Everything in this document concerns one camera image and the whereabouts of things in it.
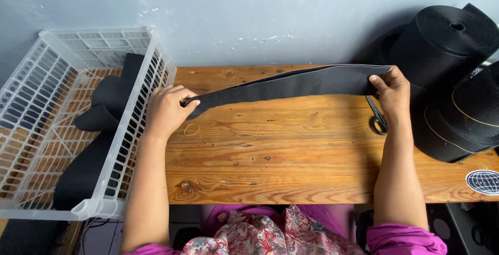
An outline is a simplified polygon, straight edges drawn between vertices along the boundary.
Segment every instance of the scissors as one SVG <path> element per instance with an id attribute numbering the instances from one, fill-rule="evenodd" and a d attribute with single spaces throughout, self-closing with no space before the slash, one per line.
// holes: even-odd
<path id="1" fill-rule="evenodd" d="M 378 135 L 386 135 L 388 133 L 388 123 L 385 120 L 385 116 L 379 112 L 378 107 L 374 104 L 371 96 L 366 96 L 367 102 L 371 106 L 374 112 L 374 117 L 369 120 L 369 126 Z"/>

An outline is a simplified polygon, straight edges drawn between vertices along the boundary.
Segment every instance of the scissor handle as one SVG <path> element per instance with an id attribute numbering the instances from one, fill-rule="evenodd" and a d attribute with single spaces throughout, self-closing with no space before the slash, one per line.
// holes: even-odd
<path id="1" fill-rule="evenodd" d="M 388 133 L 388 126 L 383 119 L 379 118 L 377 115 L 371 117 L 369 120 L 369 126 L 371 126 L 371 129 L 378 135 L 386 135 Z"/>

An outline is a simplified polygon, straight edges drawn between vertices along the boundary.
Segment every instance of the gray wall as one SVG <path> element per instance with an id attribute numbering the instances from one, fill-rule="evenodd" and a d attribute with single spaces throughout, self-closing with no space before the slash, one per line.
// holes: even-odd
<path id="1" fill-rule="evenodd" d="M 344 63 L 426 6 L 468 2 L 499 22 L 497 0 L 0 0 L 0 84 L 44 29 L 154 25 L 177 66 Z"/>

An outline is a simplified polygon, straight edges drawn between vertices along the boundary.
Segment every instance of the rubber band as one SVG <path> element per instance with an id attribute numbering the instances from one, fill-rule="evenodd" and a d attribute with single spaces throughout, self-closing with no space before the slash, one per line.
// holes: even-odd
<path id="1" fill-rule="evenodd" d="M 187 130 L 187 129 L 191 126 L 191 125 L 197 125 L 198 130 L 196 130 L 196 132 L 194 132 L 194 133 L 192 133 L 192 134 L 186 134 L 186 130 Z M 199 125 L 198 125 L 198 124 L 188 124 L 188 125 L 185 127 L 185 129 L 184 129 L 184 135 L 185 135 L 185 136 L 194 136 L 194 135 L 196 135 L 196 133 L 197 133 L 197 132 L 199 132 L 199 128 L 200 128 L 200 127 L 199 127 Z"/>
<path id="2" fill-rule="evenodd" d="M 426 121 L 426 124 L 428 125 L 428 127 L 429 127 L 432 131 L 433 131 L 433 133 L 435 133 L 438 137 L 440 137 L 440 138 L 441 138 L 442 140 L 444 140 L 445 142 L 447 142 L 447 143 L 451 143 L 451 144 L 453 144 L 454 146 L 458 147 L 459 149 L 461 149 L 461 150 L 463 150 L 463 151 L 465 151 L 465 152 L 468 152 L 468 153 L 471 153 L 471 154 L 479 154 L 479 153 L 471 152 L 471 151 L 469 151 L 469 150 L 465 150 L 465 149 L 463 149 L 463 148 L 459 147 L 458 145 L 456 145 L 456 144 L 454 144 L 454 143 L 452 143 L 452 142 L 448 141 L 448 140 L 447 140 L 447 139 L 445 139 L 444 137 L 440 136 L 438 133 L 436 133 L 436 132 L 435 132 L 435 130 L 433 130 L 433 128 L 432 128 L 432 127 L 430 126 L 430 124 L 428 123 L 428 120 L 426 119 L 426 109 L 427 109 L 427 108 L 428 108 L 428 106 L 426 106 L 426 107 L 425 107 L 425 113 L 424 113 L 424 116 L 425 116 L 425 121 Z"/>
<path id="3" fill-rule="evenodd" d="M 456 92 L 456 89 L 454 89 L 454 91 L 452 92 L 452 103 L 454 103 L 454 106 L 456 107 L 456 109 L 458 109 L 458 111 L 460 111 L 461 113 L 463 113 L 463 115 L 467 116 L 468 118 L 471 118 L 470 116 L 468 116 L 467 114 L 465 114 L 465 112 L 461 111 L 461 109 L 459 109 L 458 105 L 456 105 L 456 102 L 454 101 L 454 92 Z M 472 120 L 476 121 L 476 122 L 479 122 L 481 124 L 484 124 L 484 125 L 488 125 L 488 126 L 494 126 L 494 127 L 499 127 L 499 125 L 491 125 L 491 124 L 488 124 L 488 123 L 484 123 L 484 122 L 481 122 L 479 120 L 476 120 L 474 118 L 471 118 Z"/>

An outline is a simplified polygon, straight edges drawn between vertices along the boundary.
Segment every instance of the pink sleeve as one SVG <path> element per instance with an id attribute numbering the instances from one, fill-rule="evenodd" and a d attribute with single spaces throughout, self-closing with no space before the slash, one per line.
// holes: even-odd
<path id="1" fill-rule="evenodd" d="M 162 246 L 157 244 L 150 244 L 139 247 L 130 253 L 124 253 L 123 255 L 179 255 L 180 251 L 174 250 L 168 246 Z"/>
<path id="2" fill-rule="evenodd" d="M 423 228 L 385 223 L 367 230 L 372 255 L 445 255 L 447 246 Z"/>

